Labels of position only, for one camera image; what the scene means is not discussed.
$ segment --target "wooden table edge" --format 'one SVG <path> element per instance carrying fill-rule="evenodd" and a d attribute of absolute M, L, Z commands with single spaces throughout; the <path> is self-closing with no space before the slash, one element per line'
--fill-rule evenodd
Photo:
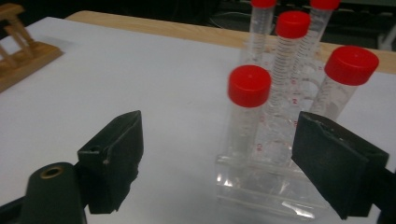
<path fill-rule="evenodd" d="M 233 31 L 214 27 L 206 27 L 171 21 L 155 21 L 137 17 L 121 16 L 94 11 L 79 11 L 67 18 L 69 21 L 84 22 L 115 29 L 135 31 L 139 33 L 164 35 L 175 38 L 189 39 L 209 44 L 222 45 L 232 48 L 242 48 L 244 41 L 248 39 L 247 32 Z M 340 45 L 320 43 L 321 59 L 327 62 L 332 51 Z M 396 74 L 396 52 L 377 49 L 368 49 L 374 53 L 380 64 L 376 71 Z"/>

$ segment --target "white tabletop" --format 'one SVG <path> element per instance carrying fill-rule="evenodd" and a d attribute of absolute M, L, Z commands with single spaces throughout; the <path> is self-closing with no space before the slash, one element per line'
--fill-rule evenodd
<path fill-rule="evenodd" d="M 29 175 L 77 151 L 116 116 L 141 110 L 145 154 L 120 211 L 89 223 L 230 223 L 216 213 L 215 156 L 224 140 L 227 77 L 239 50 L 46 18 L 28 27 L 64 53 L 0 94 L 0 204 L 22 195 Z M 9 51 L 17 47 L 2 40 Z M 339 118 L 391 154 L 396 167 L 396 76 L 375 73 Z M 330 212 L 314 223 L 342 221 Z M 267 223 L 292 223 L 267 217 Z"/>

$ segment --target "wooden stand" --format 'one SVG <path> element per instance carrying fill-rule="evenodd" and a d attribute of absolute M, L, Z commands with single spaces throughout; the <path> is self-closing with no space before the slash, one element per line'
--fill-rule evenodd
<path fill-rule="evenodd" d="M 33 72 L 62 55 L 59 48 L 34 41 L 26 31 L 17 14 L 23 8 L 15 4 L 0 6 L 0 21 L 8 21 L 7 33 L 14 39 L 21 50 L 8 54 L 0 45 L 0 92 L 6 90 Z"/>

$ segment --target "red cap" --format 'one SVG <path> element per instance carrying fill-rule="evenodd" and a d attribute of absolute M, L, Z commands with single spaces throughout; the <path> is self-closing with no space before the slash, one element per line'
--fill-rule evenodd
<path fill-rule="evenodd" d="M 251 0 L 250 4 L 253 7 L 273 7 L 276 0 Z"/>
<path fill-rule="evenodd" d="M 230 74 L 228 96 L 236 105 L 262 105 L 267 101 L 270 89 L 270 74 L 257 65 L 242 65 Z"/>
<path fill-rule="evenodd" d="M 311 19 L 302 11 L 287 11 L 279 15 L 276 24 L 276 34 L 295 39 L 306 35 Z"/>
<path fill-rule="evenodd" d="M 369 50 L 343 46 L 332 52 L 324 71 L 336 82 L 359 86 L 369 80 L 378 64 L 378 58 Z"/>
<path fill-rule="evenodd" d="M 311 0 L 311 7 L 323 10 L 334 10 L 338 8 L 341 0 Z"/>

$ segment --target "centrifuge tube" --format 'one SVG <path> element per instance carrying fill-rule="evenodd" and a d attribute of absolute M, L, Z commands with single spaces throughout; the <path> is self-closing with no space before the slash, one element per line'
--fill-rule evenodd
<path fill-rule="evenodd" d="M 249 40 L 242 51 L 241 63 L 261 65 L 265 39 L 271 33 L 276 0 L 252 0 Z"/>
<path fill-rule="evenodd" d="M 297 124 L 298 115 L 301 110 L 306 110 L 306 105 L 302 104 L 305 97 L 316 94 L 318 84 L 321 79 L 317 74 L 317 67 L 314 55 L 317 51 L 318 43 L 323 36 L 324 30 L 329 22 L 332 12 L 338 8 L 340 0 L 311 0 L 311 10 L 309 13 L 311 23 L 307 34 L 302 39 L 295 56 L 290 76 L 290 86 L 288 93 L 290 118 L 294 125 Z"/>
<path fill-rule="evenodd" d="M 310 112 L 336 120 L 345 105 L 378 67 L 378 58 L 369 50 L 355 46 L 336 49 L 327 61 L 318 95 Z"/>
<path fill-rule="evenodd" d="M 247 159 L 253 148 L 262 105 L 271 88 L 268 72 L 257 65 L 235 68 L 229 78 L 228 94 L 233 102 L 227 153 Z"/>
<path fill-rule="evenodd" d="M 283 101 L 286 100 L 295 52 L 301 38 L 307 33 L 309 23 L 309 15 L 301 11 L 288 11 L 279 15 L 276 24 L 277 43 L 272 71 L 273 84 L 265 107 L 265 111 L 269 114 L 279 113 Z"/>
<path fill-rule="evenodd" d="M 311 10 L 309 16 L 311 24 L 308 33 L 304 36 L 300 47 L 298 48 L 298 56 L 301 58 L 313 58 L 324 30 L 327 27 L 332 12 L 338 8 L 341 0 L 311 0 Z"/>

